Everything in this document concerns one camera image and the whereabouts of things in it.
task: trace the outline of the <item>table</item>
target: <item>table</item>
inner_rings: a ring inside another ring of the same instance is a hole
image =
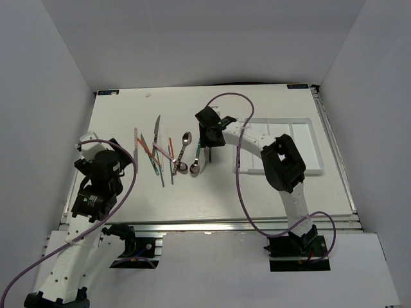
[[[174,150],[181,148],[181,137],[186,131],[193,135],[183,161],[190,166],[194,161],[199,138],[195,114],[215,95],[240,92],[255,104],[254,117],[298,118],[309,117],[319,144],[324,172],[307,176],[305,195],[310,212],[322,210],[331,215],[352,214],[349,199],[337,164],[322,126],[310,89],[288,89],[286,85],[230,85],[208,87],[175,87],[155,89],[120,89],[118,95],[97,95],[89,130],[102,139],[116,138],[132,153],[134,127],[142,132],[149,147],[153,128],[161,114],[159,143],[167,148],[168,137],[173,139]],[[249,104],[241,97],[224,96],[213,105],[220,108],[221,116],[246,118]],[[156,176],[147,155],[139,147],[139,174],[132,194],[124,206],[109,221],[111,223],[165,222],[165,221],[223,221],[243,219],[238,201],[234,168],[233,146],[213,148],[213,162],[196,178],[177,175],[170,181],[168,161],[164,163],[165,188]],[[126,168],[122,178],[125,189],[130,185],[132,168]],[[76,177],[69,202],[72,207],[83,176]],[[254,218],[283,218],[285,211],[280,196],[263,175],[241,175],[241,191],[245,204]]]
[[[64,244],[53,231],[46,253]],[[328,245],[332,235],[325,236]],[[386,307],[399,300],[376,234],[339,234],[331,271],[271,273],[263,236],[169,233],[156,269],[108,269],[92,307]],[[56,257],[40,265],[34,291]]]

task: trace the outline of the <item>label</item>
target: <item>label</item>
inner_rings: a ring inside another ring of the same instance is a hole
[[[287,85],[289,89],[309,89],[310,87],[306,83],[296,83],[295,85]]]
[[[97,95],[118,95],[120,90],[100,90]]]

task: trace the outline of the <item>plastic tray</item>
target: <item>plastic tray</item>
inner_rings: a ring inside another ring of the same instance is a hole
[[[306,164],[305,175],[320,175],[324,170],[321,152],[315,137],[311,119],[305,118],[283,118],[283,119],[251,119],[247,125],[253,130],[273,137],[279,137],[286,133],[291,136],[297,146],[302,159]],[[240,152],[240,173],[264,174],[261,159],[247,151]]]

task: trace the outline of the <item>metal spoon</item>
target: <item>metal spoon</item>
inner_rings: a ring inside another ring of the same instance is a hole
[[[179,171],[187,171],[187,164],[185,162],[180,162],[180,164],[177,164],[177,159],[171,157],[170,154],[168,154],[164,149],[162,149],[157,143],[153,142],[153,146],[157,148],[165,157],[170,159],[175,165],[177,165],[177,170]]]
[[[200,171],[200,166],[198,165],[198,157],[200,156],[201,152],[201,142],[198,141],[197,152],[195,153],[195,160],[194,163],[190,166],[190,172],[194,175]]]
[[[181,148],[179,157],[177,158],[177,165],[174,166],[174,169],[173,169],[174,174],[177,171],[177,167],[180,165],[182,155],[184,154],[184,150],[191,143],[191,133],[190,132],[184,133],[184,135],[182,136],[181,142],[182,142],[182,148]]]

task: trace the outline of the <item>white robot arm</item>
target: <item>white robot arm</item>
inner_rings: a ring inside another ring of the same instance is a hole
[[[80,141],[91,139],[98,137],[89,132]],[[125,251],[129,253],[130,247],[135,247],[132,245],[136,241],[134,229],[122,224],[103,229],[103,241],[90,257],[93,243],[101,230],[96,229],[84,239],[73,242],[75,237],[109,215],[116,204],[116,196],[123,190],[120,176],[131,163],[124,153],[108,150],[100,142],[84,144],[78,149],[84,159],[77,160],[74,165],[85,175],[85,179],[80,184],[65,239],[71,245],[58,254],[39,292],[26,297],[24,306],[27,308],[88,308],[87,294],[91,292],[91,287],[117,257]]]
[[[226,129],[222,131],[224,141],[227,144],[236,146],[238,144],[241,129],[242,124],[238,121],[229,124]],[[264,148],[275,142],[276,138],[272,136],[264,135],[250,128],[246,128],[243,134],[241,148],[261,158],[261,152]],[[296,186],[294,186],[292,192],[279,191],[279,194],[284,204],[288,227],[291,227],[298,220],[309,215],[306,199],[304,197],[303,182],[299,182]],[[302,237],[311,230],[312,225],[312,219],[308,218],[295,227],[293,229],[293,233],[299,237]]]
[[[203,148],[226,143],[238,144],[243,128],[234,118],[220,119],[211,107],[206,107],[196,117],[200,122]],[[80,140],[89,139],[97,139],[96,134],[89,132]],[[301,218],[307,218],[309,213],[303,189],[306,167],[291,137],[283,135],[273,138],[245,128],[241,148],[262,159],[265,176],[284,203],[288,226]],[[83,145],[81,151],[84,159],[74,165],[85,175],[85,180],[72,209],[73,216],[66,237],[68,243],[107,217],[116,202],[116,196],[123,190],[119,175],[129,164],[120,153],[108,150],[98,142]],[[92,185],[85,186],[89,180]],[[112,261],[127,249],[125,241],[135,238],[131,227],[113,225],[105,230],[102,243],[89,257],[99,233],[99,230],[95,230],[61,252],[50,276],[37,294],[27,296],[24,306],[89,308],[87,292],[90,292],[100,275],[110,268]],[[303,250],[317,236],[317,228],[311,218],[307,218],[289,232],[289,236]]]
[[[293,226],[302,218],[290,238],[303,251],[317,236],[317,227],[309,218],[304,197],[305,163],[302,160],[292,138],[288,135],[272,137],[250,128],[243,128],[233,117],[220,118],[216,109],[205,107],[196,114],[200,123],[201,147],[237,146],[241,130],[244,129],[241,148],[263,161],[264,172],[269,184],[276,189],[283,201],[288,227]]]

